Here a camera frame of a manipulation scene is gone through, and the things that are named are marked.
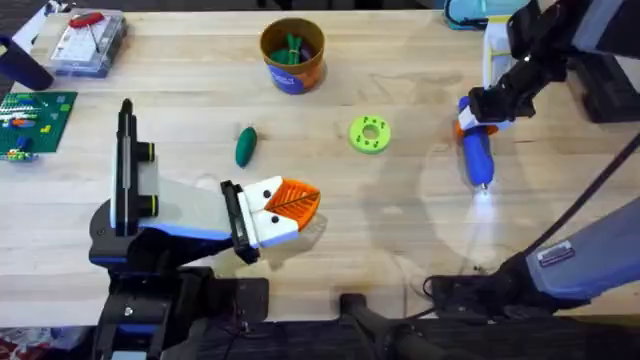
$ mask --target wooden table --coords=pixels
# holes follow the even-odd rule
[[[313,20],[326,35],[328,76],[302,96],[271,84],[258,49],[261,31],[285,15]],[[129,37],[107,79],[60,78],[51,89],[80,93],[58,152],[30,166],[0,164],[0,326],[96,323],[108,279],[87,259],[88,226],[109,196],[125,97],[167,178],[216,191],[227,179],[283,175],[321,190],[297,244],[264,251],[252,266],[231,252],[199,261],[221,275],[269,278],[271,320],[335,318],[337,296],[347,291],[366,294],[387,316],[426,308],[425,276],[495,269],[550,225],[639,128],[592,124],[567,85],[549,86],[536,98],[535,118],[493,137],[496,180],[480,201],[452,124],[458,98],[481,83],[481,33],[451,31],[431,11],[126,17]],[[47,20],[36,58],[67,20]],[[363,114],[391,123],[384,153],[349,146],[349,123]],[[260,142],[240,169],[234,146],[248,125]],[[638,169],[634,155],[562,234],[637,196]],[[624,286],[572,313],[637,313],[638,292]]]

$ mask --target yellow-green gear toy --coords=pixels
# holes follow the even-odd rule
[[[374,135],[365,136],[365,131]],[[389,123],[377,115],[364,115],[353,120],[349,126],[349,142],[363,154],[378,154],[391,141],[391,127]]]

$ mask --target black cable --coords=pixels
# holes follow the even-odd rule
[[[429,300],[431,300],[433,302],[433,295],[431,295],[431,293],[429,291],[427,291],[427,283],[429,281],[431,281],[431,279],[433,278],[433,276],[427,276],[426,279],[424,279],[424,281],[422,282],[422,292],[424,293],[424,295],[426,297],[429,298]],[[411,315],[411,316],[407,316],[406,319],[419,319],[423,316],[427,316],[431,313],[433,313],[434,311],[436,311],[436,307],[432,306],[430,308],[428,308],[427,310],[421,311],[417,314]]]
[[[542,233],[540,237],[534,241],[529,247],[527,247],[523,254],[527,256],[534,252],[540,245],[549,240],[551,236],[553,236],[561,227],[563,227],[572,217],[575,215],[578,210],[584,206],[584,204],[591,199],[591,197],[602,187],[602,185],[613,175],[613,173],[618,170],[618,168],[633,154],[636,149],[640,146],[640,133],[638,133],[631,141],[625,146],[616,157],[611,160],[609,165],[607,165],[604,170],[596,177],[596,179],[587,187],[587,189],[576,199],[576,201],[567,209],[567,211],[562,214],[554,222],[547,231]]]
[[[462,21],[458,21],[454,18],[451,17],[451,13],[449,11],[449,8],[451,7],[451,0],[447,0],[444,3],[444,17],[452,24],[457,25],[457,26],[461,26],[461,27],[466,27],[466,26],[472,26],[473,28],[477,29],[477,30],[484,30],[487,28],[487,24],[489,23],[489,19],[487,18],[480,18],[480,19],[469,19],[469,18],[463,18]]]
[[[231,352],[231,348],[233,347],[233,343],[236,341],[236,339],[238,339],[238,337],[240,337],[240,333],[235,334],[235,336],[233,336],[231,340],[229,340],[229,344],[227,345],[227,350],[225,350],[222,360],[227,360],[227,357],[229,356],[229,352]]]
[[[408,316],[408,317],[407,317],[407,319],[410,319],[410,320],[419,319],[419,318],[421,318],[421,317],[423,317],[423,316],[427,316],[427,315],[429,315],[429,314],[431,314],[431,313],[433,313],[433,312],[435,312],[435,311],[436,311],[435,306],[432,306],[432,307],[428,308],[428,309],[427,309],[427,310],[425,310],[425,311],[421,311],[421,312],[419,312],[419,313],[417,313],[417,314],[414,314],[414,315]]]

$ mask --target plastic box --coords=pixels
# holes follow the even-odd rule
[[[67,26],[56,46],[47,54],[45,67],[55,75],[104,78],[109,73],[127,33],[124,13],[119,10],[74,9],[71,16],[90,12],[100,12],[105,19],[92,25],[91,29]],[[96,51],[94,36],[100,52]]]

